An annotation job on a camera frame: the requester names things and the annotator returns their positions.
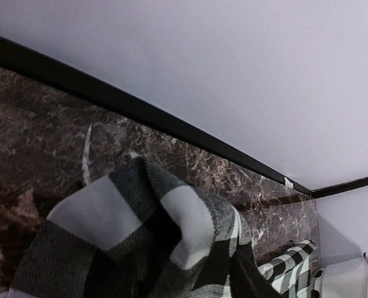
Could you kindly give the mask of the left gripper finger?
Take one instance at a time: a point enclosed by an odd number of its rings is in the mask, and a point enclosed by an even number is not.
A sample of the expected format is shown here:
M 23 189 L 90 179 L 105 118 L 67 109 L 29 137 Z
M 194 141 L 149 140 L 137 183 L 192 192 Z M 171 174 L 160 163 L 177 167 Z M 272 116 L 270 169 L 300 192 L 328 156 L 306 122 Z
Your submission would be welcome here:
M 279 293 L 260 274 L 252 245 L 239 246 L 231 257 L 230 288 L 233 298 L 279 297 Z

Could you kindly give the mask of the black white checkered shirt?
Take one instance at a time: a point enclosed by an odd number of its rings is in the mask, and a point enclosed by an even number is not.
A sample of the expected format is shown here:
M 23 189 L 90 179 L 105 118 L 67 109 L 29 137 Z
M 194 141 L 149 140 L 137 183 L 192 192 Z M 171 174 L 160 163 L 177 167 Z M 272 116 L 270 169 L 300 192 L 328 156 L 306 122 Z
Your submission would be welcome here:
M 8 297 L 232 297 L 245 218 L 137 157 L 59 202 L 22 257 Z M 279 297 L 310 297 L 304 240 L 257 266 Z

